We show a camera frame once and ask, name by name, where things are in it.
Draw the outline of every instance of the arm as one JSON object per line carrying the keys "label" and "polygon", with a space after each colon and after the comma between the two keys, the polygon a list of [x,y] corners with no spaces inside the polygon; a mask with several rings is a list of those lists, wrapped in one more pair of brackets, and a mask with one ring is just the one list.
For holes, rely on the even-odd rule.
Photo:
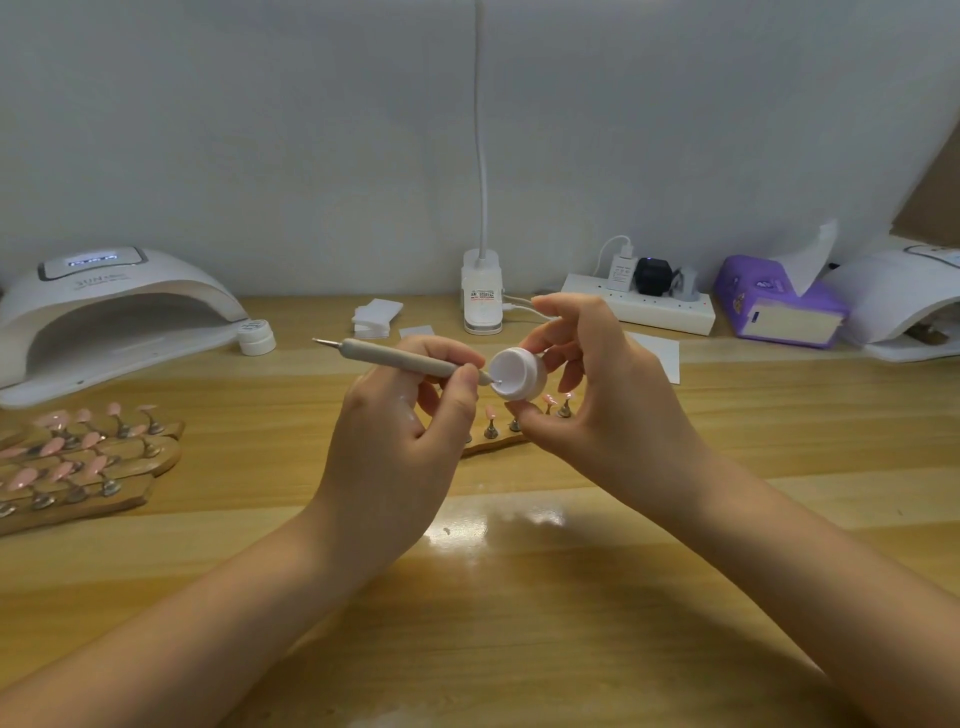
{"label": "arm", "polygon": [[588,389],[572,420],[512,403],[530,440],[726,574],[879,724],[960,724],[960,599],[710,450],[602,300],[534,306],[561,318],[521,346]]}
{"label": "arm", "polygon": [[[466,345],[444,339],[400,346],[483,365]],[[475,366],[461,367],[442,398],[407,372],[374,368],[361,377],[344,400],[320,489],[302,513],[182,592],[0,693],[0,722],[216,723],[303,632],[433,521],[473,423]],[[414,413],[418,402],[434,416],[426,430]]]}

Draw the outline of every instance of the forearm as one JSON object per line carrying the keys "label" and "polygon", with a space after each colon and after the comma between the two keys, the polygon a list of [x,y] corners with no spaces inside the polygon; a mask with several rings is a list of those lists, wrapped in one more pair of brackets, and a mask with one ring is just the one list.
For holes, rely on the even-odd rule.
{"label": "forearm", "polygon": [[960,600],[728,461],[664,525],[882,725],[960,724]]}
{"label": "forearm", "polygon": [[294,519],[86,648],[0,696],[4,725],[214,724],[347,595]]}

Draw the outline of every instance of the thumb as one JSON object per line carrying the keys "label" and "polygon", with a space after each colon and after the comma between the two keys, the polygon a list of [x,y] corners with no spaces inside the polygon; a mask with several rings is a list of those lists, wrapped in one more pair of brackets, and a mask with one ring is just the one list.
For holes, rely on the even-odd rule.
{"label": "thumb", "polygon": [[472,364],[464,364],[447,381],[437,412],[420,442],[434,454],[456,452],[464,448],[477,413],[477,385],[480,373]]}
{"label": "thumb", "polygon": [[541,449],[559,457],[569,454],[574,440],[574,422],[544,415],[529,401],[508,401],[507,409],[520,423],[527,439]]}

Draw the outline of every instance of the open gel jar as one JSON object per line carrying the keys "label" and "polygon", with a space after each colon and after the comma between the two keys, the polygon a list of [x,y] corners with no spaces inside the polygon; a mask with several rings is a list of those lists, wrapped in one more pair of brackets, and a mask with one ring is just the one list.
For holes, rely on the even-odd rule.
{"label": "open gel jar", "polygon": [[490,361],[490,388],[506,401],[532,400],[546,386],[543,360],[520,347],[505,349]]}

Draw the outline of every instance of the white extension socket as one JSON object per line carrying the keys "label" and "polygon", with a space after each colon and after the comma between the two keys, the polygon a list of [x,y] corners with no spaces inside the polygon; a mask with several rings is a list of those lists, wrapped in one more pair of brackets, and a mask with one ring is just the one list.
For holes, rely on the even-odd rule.
{"label": "white extension socket", "polygon": [[690,302],[677,301],[669,296],[643,296],[636,291],[611,291],[607,287],[607,279],[574,273],[566,277],[563,292],[599,296],[607,302],[617,319],[628,324],[709,336],[716,321],[713,302],[706,293],[701,293],[698,301]]}

